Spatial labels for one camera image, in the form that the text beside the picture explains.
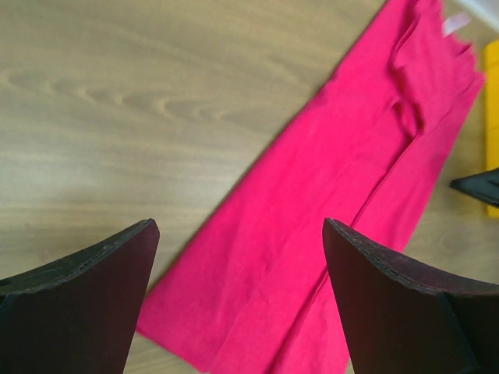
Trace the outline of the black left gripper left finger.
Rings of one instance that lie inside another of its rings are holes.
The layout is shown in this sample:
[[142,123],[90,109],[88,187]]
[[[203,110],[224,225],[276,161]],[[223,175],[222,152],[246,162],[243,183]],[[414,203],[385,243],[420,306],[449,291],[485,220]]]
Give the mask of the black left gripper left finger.
[[3,373],[121,373],[159,243],[152,219],[1,281]]

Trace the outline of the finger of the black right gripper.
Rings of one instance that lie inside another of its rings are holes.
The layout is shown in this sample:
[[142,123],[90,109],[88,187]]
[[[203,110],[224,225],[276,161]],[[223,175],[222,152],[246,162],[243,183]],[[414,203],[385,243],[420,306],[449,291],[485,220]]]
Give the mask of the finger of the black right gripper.
[[449,183],[449,187],[489,206],[498,206],[499,171],[497,168],[456,178]]

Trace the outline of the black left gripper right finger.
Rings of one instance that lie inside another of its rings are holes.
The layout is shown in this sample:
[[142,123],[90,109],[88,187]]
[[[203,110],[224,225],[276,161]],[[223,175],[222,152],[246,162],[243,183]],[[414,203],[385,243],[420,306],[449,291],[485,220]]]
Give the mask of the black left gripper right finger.
[[495,373],[498,286],[323,226],[334,297],[357,373]]

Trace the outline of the yellow plastic tray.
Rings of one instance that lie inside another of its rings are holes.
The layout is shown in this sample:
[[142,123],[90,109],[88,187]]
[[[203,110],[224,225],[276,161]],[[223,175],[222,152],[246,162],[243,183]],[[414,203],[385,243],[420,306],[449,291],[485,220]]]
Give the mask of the yellow plastic tray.
[[484,48],[483,70],[486,75],[484,89],[485,161],[489,171],[498,168],[498,41]]

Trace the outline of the pink red t shirt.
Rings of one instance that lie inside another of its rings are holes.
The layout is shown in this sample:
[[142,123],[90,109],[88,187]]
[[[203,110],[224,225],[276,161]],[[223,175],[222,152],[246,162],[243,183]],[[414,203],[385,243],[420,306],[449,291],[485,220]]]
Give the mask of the pink red t shirt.
[[439,1],[388,1],[146,297],[138,332],[208,373],[343,373],[326,218],[402,251],[483,86]]

